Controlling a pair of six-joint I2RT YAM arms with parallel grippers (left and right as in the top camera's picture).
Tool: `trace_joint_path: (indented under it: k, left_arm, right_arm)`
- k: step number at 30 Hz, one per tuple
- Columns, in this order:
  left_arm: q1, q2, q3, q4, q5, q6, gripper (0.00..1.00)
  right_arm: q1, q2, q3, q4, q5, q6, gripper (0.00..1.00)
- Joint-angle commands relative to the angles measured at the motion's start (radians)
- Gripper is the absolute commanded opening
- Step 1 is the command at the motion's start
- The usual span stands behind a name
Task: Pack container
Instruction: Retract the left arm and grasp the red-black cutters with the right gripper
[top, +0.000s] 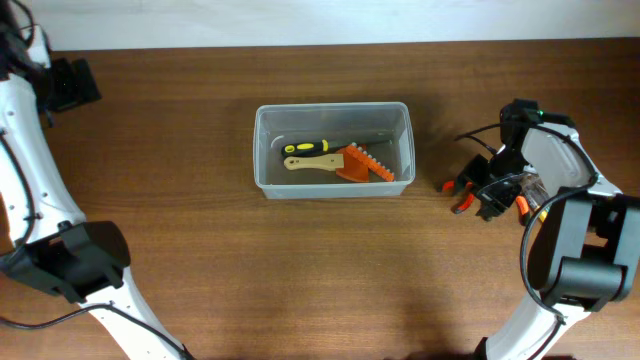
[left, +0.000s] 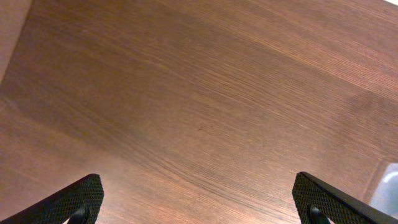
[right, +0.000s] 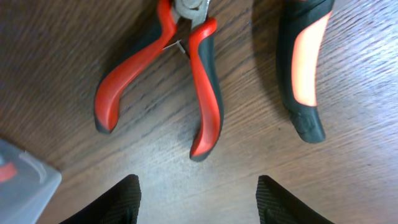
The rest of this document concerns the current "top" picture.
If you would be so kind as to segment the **yellow black handled file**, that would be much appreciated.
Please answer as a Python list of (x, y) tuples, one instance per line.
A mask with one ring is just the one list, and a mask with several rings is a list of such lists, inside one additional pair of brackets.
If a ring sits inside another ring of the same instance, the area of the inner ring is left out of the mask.
[(321, 138), (312, 141), (303, 141), (297, 143), (288, 143), (281, 148), (281, 155), (284, 158), (287, 157), (313, 157), (320, 156), (335, 152), (341, 148), (344, 148), (352, 143), (356, 143), (358, 146), (362, 145), (375, 145), (384, 144), (390, 142), (392, 137), (390, 135), (376, 134), (360, 139), (327, 139)]

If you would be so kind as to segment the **orange scraper wooden handle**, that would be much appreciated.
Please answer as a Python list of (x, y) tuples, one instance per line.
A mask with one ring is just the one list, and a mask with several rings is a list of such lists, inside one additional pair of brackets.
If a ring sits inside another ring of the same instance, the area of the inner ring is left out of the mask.
[(359, 162), (345, 149), (335, 153), (313, 156), (288, 156), (283, 161), (287, 170), (323, 170), (355, 183), (370, 181), (369, 168)]

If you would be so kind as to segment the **red black diagonal cutters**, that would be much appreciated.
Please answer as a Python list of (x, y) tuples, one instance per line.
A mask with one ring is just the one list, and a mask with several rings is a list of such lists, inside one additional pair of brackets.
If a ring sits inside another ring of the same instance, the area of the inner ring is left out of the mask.
[(452, 196), (460, 196), (459, 201), (452, 206), (451, 211), (456, 214), (462, 214), (470, 208), (475, 200), (473, 194), (473, 183), (468, 181), (449, 180), (444, 182), (439, 188), (440, 193), (449, 192)]

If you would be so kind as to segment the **orange perforated plastic bar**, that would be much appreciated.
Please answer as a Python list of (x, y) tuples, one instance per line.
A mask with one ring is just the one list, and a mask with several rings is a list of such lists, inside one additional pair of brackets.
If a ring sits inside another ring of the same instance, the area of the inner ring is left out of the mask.
[(379, 162), (373, 155), (371, 155), (363, 147), (358, 146), (356, 143), (352, 143), (345, 148), (347, 154), (358, 160), (361, 164), (365, 165), (371, 172), (375, 173), (378, 177), (386, 182), (394, 182), (395, 175), (386, 166)]

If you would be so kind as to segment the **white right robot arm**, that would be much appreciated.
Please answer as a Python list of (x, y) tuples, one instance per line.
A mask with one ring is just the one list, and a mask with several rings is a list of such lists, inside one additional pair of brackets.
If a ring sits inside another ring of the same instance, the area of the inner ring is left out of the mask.
[(444, 190), (465, 191), (461, 213), (502, 215), (525, 192), (528, 177), (545, 200), (524, 215), (519, 253), (526, 293), (511, 318), (485, 337), (475, 359), (541, 359), (572, 326), (624, 300), (639, 266), (639, 200), (597, 169), (575, 123), (515, 99), (499, 114), (502, 146), (473, 158)]

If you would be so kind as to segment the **orange black needle-nose pliers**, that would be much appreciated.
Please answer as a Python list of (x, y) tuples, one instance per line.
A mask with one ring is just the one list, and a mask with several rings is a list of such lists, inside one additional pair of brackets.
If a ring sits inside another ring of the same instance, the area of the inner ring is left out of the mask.
[(529, 203), (523, 195), (518, 195), (515, 198), (515, 203), (518, 208), (520, 224), (526, 226), (531, 219)]

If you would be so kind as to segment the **clear screwdriver set case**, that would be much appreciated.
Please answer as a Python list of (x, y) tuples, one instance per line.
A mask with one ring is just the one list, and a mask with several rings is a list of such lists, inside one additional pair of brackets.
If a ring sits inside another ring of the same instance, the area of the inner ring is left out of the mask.
[(521, 179), (520, 185), (520, 195), (523, 195), (527, 199), (532, 217), (541, 205), (550, 198), (550, 196), (537, 174), (526, 173)]

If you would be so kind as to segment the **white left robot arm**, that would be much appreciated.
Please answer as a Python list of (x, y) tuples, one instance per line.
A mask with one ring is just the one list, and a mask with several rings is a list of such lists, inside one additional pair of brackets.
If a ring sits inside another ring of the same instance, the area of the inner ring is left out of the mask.
[(126, 240), (111, 221), (87, 220), (67, 190), (44, 125), (100, 100), (86, 60), (52, 59), (49, 39), (20, 1), (1, 4), (1, 200), (10, 279), (77, 305), (53, 326), (90, 314), (131, 359), (189, 359), (138, 290)]

